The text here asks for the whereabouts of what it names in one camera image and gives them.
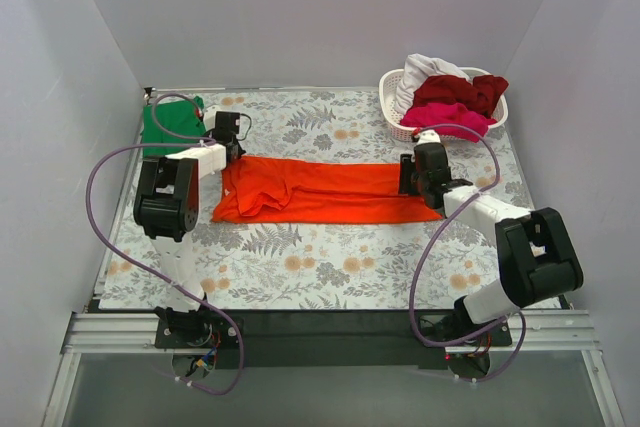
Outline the orange t-shirt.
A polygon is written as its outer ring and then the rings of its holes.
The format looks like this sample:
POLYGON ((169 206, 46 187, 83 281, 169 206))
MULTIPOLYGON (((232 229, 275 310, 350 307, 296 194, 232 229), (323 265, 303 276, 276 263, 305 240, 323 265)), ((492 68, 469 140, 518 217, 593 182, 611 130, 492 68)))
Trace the orange t-shirt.
POLYGON ((398 193, 396 164, 328 164, 245 156, 222 172, 214 222, 405 224, 441 216, 398 193))

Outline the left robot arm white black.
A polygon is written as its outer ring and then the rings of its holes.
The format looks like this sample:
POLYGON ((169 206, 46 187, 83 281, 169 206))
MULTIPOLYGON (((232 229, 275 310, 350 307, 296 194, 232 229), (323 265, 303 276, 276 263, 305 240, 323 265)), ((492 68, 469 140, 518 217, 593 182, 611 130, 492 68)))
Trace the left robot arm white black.
POLYGON ((155 313, 171 335, 193 347, 205 345, 213 333, 200 304, 205 293, 195 278, 192 231, 200 212, 200 180, 244 154, 239 113, 217 111, 205 115, 204 122, 214 145, 144 158, 133 207, 136 224, 159 254, 160 273, 169 279, 166 305, 155 313))

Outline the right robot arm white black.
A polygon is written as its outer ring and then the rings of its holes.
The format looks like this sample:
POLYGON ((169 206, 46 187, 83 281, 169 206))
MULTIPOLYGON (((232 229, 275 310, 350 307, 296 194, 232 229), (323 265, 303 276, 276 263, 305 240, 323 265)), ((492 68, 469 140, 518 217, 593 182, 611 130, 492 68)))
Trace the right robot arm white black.
POLYGON ((446 224, 458 220, 478 231, 497 251, 497 279, 457 299, 434 326, 421 327, 415 308, 408 309, 413 334, 424 345, 475 344, 507 316, 583 286, 584 273, 560 213, 514 206, 454 178, 441 143, 419 143, 401 156, 399 191, 421 197, 446 224))

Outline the folded green t-shirt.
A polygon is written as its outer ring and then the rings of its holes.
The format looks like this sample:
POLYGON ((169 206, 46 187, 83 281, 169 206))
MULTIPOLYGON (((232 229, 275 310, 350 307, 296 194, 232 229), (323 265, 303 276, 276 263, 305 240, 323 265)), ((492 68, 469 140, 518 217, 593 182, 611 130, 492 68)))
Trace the folded green t-shirt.
POLYGON ((204 101, 195 96, 193 102, 178 100, 161 102, 156 107, 156 117, 160 124, 169 131, 188 136, 188 139, 176 138, 161 130, 152 118, 152 107, 147 105, 143 110, 143 130, 141 142, 143 144, 193 143, 193 137, 202 137, 205 126, 202 122, 201 110, 204 101))

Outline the magenta pink t-shirt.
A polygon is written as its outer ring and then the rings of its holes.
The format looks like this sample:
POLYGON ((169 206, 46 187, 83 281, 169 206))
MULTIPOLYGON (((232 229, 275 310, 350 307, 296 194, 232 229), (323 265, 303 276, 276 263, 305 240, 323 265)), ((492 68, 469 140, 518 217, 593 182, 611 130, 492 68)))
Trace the magenta pink t-shirt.
POLYGON ((441 136, 452 136, 477 143, 480 137, 484 137, 489 127, 496 123, 493 118, 469 110, 464 104, 444 104, 430 102, 424 106, 412 107, 400 120, 400 125, 417 129, 419 127, 433 127, 438 124, 455 124, 463 126, 438 127, 436 132, 441 136))

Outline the dark red t-shirt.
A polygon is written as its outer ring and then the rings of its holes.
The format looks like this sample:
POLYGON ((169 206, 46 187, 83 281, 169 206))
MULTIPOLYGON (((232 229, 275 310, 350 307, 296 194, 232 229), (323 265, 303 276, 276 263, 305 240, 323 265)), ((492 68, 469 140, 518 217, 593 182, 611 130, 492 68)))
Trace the dark red t-shirt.
POLYGON ((468 110, 491 118, 508 87, 505 78, 493 75, 476 76, 471 81, 453 75, 430 76, 414 92, 412 106, 461 103, 468 110))

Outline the white plastic laundry basket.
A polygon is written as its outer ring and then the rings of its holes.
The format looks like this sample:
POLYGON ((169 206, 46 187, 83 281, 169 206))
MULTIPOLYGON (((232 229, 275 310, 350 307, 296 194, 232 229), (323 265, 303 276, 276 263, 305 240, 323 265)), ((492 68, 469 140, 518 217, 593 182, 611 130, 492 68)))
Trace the white plastic laundry basket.
MULTIPOLYGON (((412 130, 399 124, 402 116, 395 110, 396 89, 404 76, 403 69, 394 69, 386 72, 379 81, 378 94, 383 117, 387 123, 393 138, 403 142, 412 140, 412 130)), ((508 104, 505 95, 499 98, 492 118, 495 122, 489 126, 490 130, 503 126, 509 115, 508 104)))

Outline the white t-shirt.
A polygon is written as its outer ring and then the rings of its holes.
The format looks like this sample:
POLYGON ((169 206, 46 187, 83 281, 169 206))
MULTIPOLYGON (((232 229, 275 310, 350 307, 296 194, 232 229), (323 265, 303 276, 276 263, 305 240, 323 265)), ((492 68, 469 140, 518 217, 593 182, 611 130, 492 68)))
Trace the white t-shirt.
POLYGON ((413 105, 416 90, 429 77, 441 75, 451 75, 471 81, 470 77, 453 63, 418 53, 409 55, 405 60, 403 75, 396 87, 395 111, 404 115, 413 105))

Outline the floral patterned table mat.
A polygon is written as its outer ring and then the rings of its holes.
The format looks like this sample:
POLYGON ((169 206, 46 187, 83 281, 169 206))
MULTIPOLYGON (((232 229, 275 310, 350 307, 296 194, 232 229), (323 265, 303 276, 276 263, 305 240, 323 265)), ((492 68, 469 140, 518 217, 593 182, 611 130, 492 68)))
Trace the floral patterned table mat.
MULTIPOLYGON (((363 91, 203 93, 204 108, 242 114, 245 150, 325 163, 396 163, 378 94, 363 91)), ((230 224, 212 220, 218 176, 200 185, 195 277, 224 309, 448 308, 498 275, 494 248, 460 222, 402 225, 230 224)))

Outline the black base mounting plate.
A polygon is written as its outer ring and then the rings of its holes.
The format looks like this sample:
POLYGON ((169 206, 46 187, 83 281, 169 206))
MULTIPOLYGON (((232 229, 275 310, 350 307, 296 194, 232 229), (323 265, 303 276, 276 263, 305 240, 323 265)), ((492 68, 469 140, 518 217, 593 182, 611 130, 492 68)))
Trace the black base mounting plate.
POLYGON ((219 369, 241 359, 251 368, 416 366, 448 367, 445 349, 426 347, 414 336, 406 310, 232 310, 239 330, 207 310, 175 312, 157 307, 154 347, 193 358, 207 356, 219 369))

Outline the aluminium frame rail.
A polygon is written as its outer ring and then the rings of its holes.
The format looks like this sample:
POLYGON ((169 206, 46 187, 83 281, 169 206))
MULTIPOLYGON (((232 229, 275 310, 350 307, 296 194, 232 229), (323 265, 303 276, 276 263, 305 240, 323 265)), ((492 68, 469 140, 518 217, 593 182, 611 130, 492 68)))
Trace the aluminium frame rail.
MULTIPOLYGON (((590 351, 601 348, 586 311, 529 309, 524 312, 526 327, 516 318, 508 321, 512 340, 497 340, 490 351, 512 351, 520 336, 527 351, 590 351)), ((82 313, 71 317, 62 352, 67 353, 173 353, 173 348, 155 346, 159 319, 152 313, 82 313)))

